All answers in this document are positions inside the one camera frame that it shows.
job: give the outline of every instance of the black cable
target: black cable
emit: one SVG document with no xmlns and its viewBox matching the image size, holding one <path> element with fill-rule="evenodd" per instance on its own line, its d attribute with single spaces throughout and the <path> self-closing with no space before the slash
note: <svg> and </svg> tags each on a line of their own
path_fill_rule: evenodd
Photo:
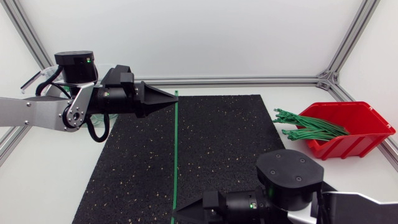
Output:
<svg viewBox="0 0 398 224">
<path fill-rule="evenodd" d="M 62 91 L 63 94 L 65 94 L 69 99 L 72 99 L 72 97 L 69 95 L 69 93 L 64 90 L 60 85 L 56 84 L 56 83 L 50 83 L 51 85 L 57 87 L 59 90 Z"/>
<path fill-rule="evenodd" d="M 42 94 L 42 91 L 46 86 L 51 84 L 62 72 L 63 67 L 61 65 L 58 66 L 57 70 L 55 73 L 46 81 L 40 83 L 37 88 L 36 88 L 36 96 L 40 96 Z"/>
<path fill-rule="evenodd" d="M 104 113 L 104 124 L 105 124 L 105 132 L 104 134 L 99 138 L 94 130 L 94 125 L 93 122 L 91 121 L 91 114 L 88 114 L 86 116 L 86 123 L 87 123 L 87 128 L 90 136 L 94 139 L 96 142 L 103 142 L 105 141 L 108 136 L 109 136 L 109 114 Z"/>
<path fill-rule="evenodd" d="M 317 199 L 318 199 L 318 213 L 321 218 L 322 224 L 330 224 L 328 212 L 325 208 L 325 201 L 323 200 L 322 190 L 317 191 Z"/>
</svg>

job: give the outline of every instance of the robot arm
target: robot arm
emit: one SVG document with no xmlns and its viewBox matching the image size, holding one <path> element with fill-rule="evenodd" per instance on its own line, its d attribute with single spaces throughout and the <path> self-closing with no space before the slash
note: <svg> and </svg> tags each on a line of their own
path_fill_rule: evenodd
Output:
<svg viewBox="0 0 398 224">
<path fill-rule="evenodd" d="M 143 118 L 178 101 L 178 97 L 151 87 L 134 83 L 134 74 L 127 66 L 117 65 L 96 85 L 98 74 L 90 51 L 55 54 L 58 69 L 36 89 L 36 97 L 23 100 L 0 98 L 0 126 L 38 126 L 57 131 L 74 132 L 87 123 L 91 137 L 104 141 L 109 134 L 109 114 L 135 113 Z M 62 73 L 63 83 L 53 81 Z M 27 88 L 36 74 L 23 86 Z M 44 96 L 41 92 L 49 86 Z M 105 133 L 95 134 L 92 114 L 104 114 Z"/>
</svg>

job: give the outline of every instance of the aluminum extrusion beam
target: aluminum extrusion beam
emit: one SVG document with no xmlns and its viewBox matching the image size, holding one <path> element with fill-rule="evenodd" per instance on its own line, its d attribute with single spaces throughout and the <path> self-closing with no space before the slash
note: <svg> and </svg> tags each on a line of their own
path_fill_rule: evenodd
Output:
<svg viewBox="0 0 398 224">
<path fill-rule="evenodd" d="M 197 88 L 223 86 L 315 86 L 317 77 L 236 77 L 236 78 L 137 78 L 137 82 L 145 81 L 154 86 L 190 86 Z"/>
<path fill-rule="evenodd" d="M 44 69 L 52 66 L 49 55 L 43 48 L 19 1 L 0 0 L 0 2 L 39 67 Z"/>
<path fill-rule="evenodd" d="M 379 2 L 380 0 L 363 0 L 342 43 L 327 68 L 328 71 L 338 73 L 341 70 Z"/>
<path fill-rule="evenodd" d="M 0 139 L 0 166 L 18 145 L 31 126 L 11 127 Z"/>
</svg>

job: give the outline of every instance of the white table surface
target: white table surface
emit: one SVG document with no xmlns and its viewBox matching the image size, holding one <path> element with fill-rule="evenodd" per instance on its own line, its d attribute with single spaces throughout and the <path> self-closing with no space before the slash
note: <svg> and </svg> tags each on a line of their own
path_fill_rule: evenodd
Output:
<svg viewBox="0 0 398 224">
<path fill-rule="evenodd" d="M 164 90 L 174 93 L 175 89 Z M 178 90 L 180 96 L 260 94 L 271 118 L 276 114 L 274 108 L 300 113 L 314 102 L 334 101 L 326 91 L 314 87 Z M 291 125 L 275 126 L 287 149 L 313 158 L 303 141 L 290 141 L 281 133 Z M 103 146 L 85 128 L 63 133 L 33 127 L 0 167 L 0 223 L 71 223 Z M 378 149 L 364 158 L 315 160 L 325 168 L 325 181 L 337 190 L 398 202 L 398 173 Z"/>
</svg>

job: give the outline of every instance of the aluminum frame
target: aluminum frame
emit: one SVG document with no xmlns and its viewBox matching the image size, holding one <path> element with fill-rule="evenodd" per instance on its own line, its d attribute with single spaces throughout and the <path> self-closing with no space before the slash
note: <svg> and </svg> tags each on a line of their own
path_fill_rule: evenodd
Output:
<svg viewBox="0 0 398 224">
<path fill-rule="evenodd" d="M 18 0 L 0 0 L 12 23 L 21 35 L 33 58 L 41 69 L 52 66 L 47 52 L 37 37 Z M 354 101 L 354 98 L 341 87 L 339 75 L 351 51 L 368 24 L 380 0 L 363 0 L 343 41 L 329 66 L 320 74 L 307 77 L 235 77 L 235 78 L 166 78 L 146 79 L 146 83 L 156 87 L 226 87 L 226 86 L 316 86 L 330 93 L 337 101 Z M 0 141 L 0 152 L 11 153 L 29 129 L 13 127 Z M 379 146 L 381 152 L 398 171 L 398 144 L 387 138 Z"/>
</svg>

